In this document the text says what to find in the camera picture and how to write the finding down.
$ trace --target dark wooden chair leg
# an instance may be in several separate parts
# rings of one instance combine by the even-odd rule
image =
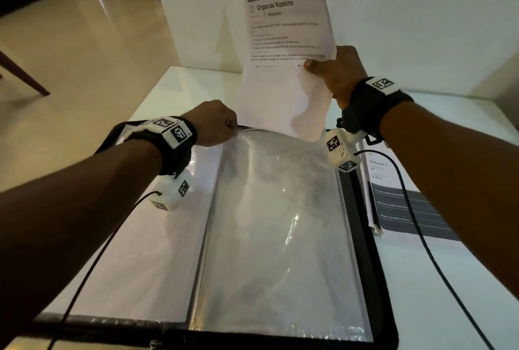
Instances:
[[[0,51],[0,66],[20,78],[23,82],[29,85],[34,90],[38,91],[43,96],[48,96],[50,92],[42,85],[38,84],[29,74],[22,70],[16,63]]]

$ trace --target clear plastic bag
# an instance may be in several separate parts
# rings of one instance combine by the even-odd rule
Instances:
[[[372,341],[337,172],[320,143],[224,146],[191,329]]]

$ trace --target fist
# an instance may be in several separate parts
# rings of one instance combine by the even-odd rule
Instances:
[[[195,126],[197,145],[218,145],[238,134],[236,113],[220,100],[204,101],[182,116]]]
[[[341,110],[350,104],[351,92],[355,85],[367,74],[355,47],[346,45],[337,47],[335,60],[319,62],[308,59],[305,62],[306,71],[323,78],[328,89]]]

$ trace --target forearm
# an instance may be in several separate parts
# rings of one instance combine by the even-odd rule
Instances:
[[[4,333],[16,333],[58,295],[124,220],[161,160],[152,144],[128,141],[0,194]]]
[[[380,132],[413,182],[478,259],[519,296],[519,148],[417,104],[387,112]]]

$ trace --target black cable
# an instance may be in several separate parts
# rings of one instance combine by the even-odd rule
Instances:
[[[97,255],[97,257],[95,258],[94,262],[92,263],[92,265],[90,266],[90,269],[88,270],[87,274],[85,275],[85,277],[83,278],[83,281],[81,282],[81,284],[79,285],[79,287],[77,288],[76,290],[76,293],[74,294],[74,296],[72,297],[72,300],[70,301],[70,303],[68,304],[68,308],[66,309],[65,313],[63,314],[63,318],[61,319],[60,323],[59,323],[59,326],[56,328],[56,332],[54,334],[54,337],[52,338],[52,340],[50,341],[49,343],[49,346],[47,347],[47,350],[51,350],[56,341],[58,340],[60,334],[61,334],[61,331],[63,330],[63,327],[65,325],[65,321],[67,320],[68,318],[68,315],[70,314],[70,311],[72,310],[72,308],[74,307],[74,304],[76,303],[77,301],[77,298],[79,297],[79,293],[81,293],[81,290],[83,289],[83,287],[85,286],[85,283],[87,282],[87,279],[89,278],[90,274],[92,273],[92,271],[94,270],[96,264],[98,263],[98,261],[100,260],[101,256],[103,255],[104,251],[107,249],[108,245],[110,244],[110,242],[114,239],[115,237],[115,234],[117,234],[117,231],[119,231],[119,229],[121,228],[121,226],[123,225],[123,223],[126,221],[126,219],[128,218],[128,216],[130,216],[130,214],[133,212],[133,210],[137,207],[137,205],[139,205],[141,202],[143,202],[147,197],[151,196],[152,194],[158,194],[159,196],[162,195],[161,192],[158,192],[158,191],[153,191],[153,192],[149,192],[148,194],[146,194],[145,196],[141,197],[141,199],[139,201],[137,201],[133,207],[130,209],[130,211],[128,212],[128,215],[125,217],[125,219],[121,222],[121,224],[119,225],[119,227],[117,229],[115,229],[115,231],[112,233],[112,235],[109,236],[108,240],[105,242],[103,248],[101,249],[101,251],[99,252],[99,254]]]
[[[400,180],[400,185],[402,186],[402,193],[404,194],[404,199],[405,199],[405,202],[407,203],[407,209],[409,209],[409,214],[411,215],[412,223],[415,226],[416,232],[418,233],[418,236],[420,237],[420,241],[422,242],[422,245],[424,245],[425,251],[427,252],[427,255],[429,256],[429,259],[431,260],[432,265],[434,265],[434,268],[436,268],[436,271],[438,272],[438,275],[441,276],[443,282],[445,283],[445,286],[447,286],[447,288],[449,289],[449,291],[453,295],[453,297],[456,300],[456,302],[458,302],[459,307],[465,313],[465,316],[467,317],[467,319],[469,319],[469,321],[472,323],[472,327],[474,327],[476,332],[480,335],[480,338],[485,342],[485,344],[487,345],[487,347],[490,350],[495,350],[494,347],[492,346],[492,344],[490,343],[490,341],[487,339],[487,337],[483,333],[483,331],[477,325],[476,321],[474,320],[472,315],[469,313],[469,311],[467,310],[465,305],[463,305],[463,302],[458,297],[458,294],[456,294],[456,292],[454,291],[453,287],[451,286],[451,284],[449,283],[449,281],[447,280],[447,278],[443,274],[442,270],[438,266],[438,263],[434,259],[431,251],[429,250],[429,246],[427,246],[427,243],[425,242],[425,239],[424,239],[424,235],[422,234],[420,226],[418,225],[418,222],[416,221],[415,213],[412,210],[411,201],[409,201],[409,196],[407,195],[407,189],[405,188],[404,180],[402,179],[402,174],[400,173],[400,170],[399,170],[397,164],[393,161],[393,159],[391,157],[387,156],[385,153],[382,153],[382,152],[379,152],[379,151],[373,151],[371,149],[366,149],[366,150],[363,150],[363,151],[358,151],[358,152],[354,153],[354,155],[357,156],[357,155],[359,155],[361,153],[366,153],[366,152],[378,153],[379,155],[382,155],[382,156],[386,157],[386,159],[388,159],[393,164],[394,169],[397,170],[398,179]]]

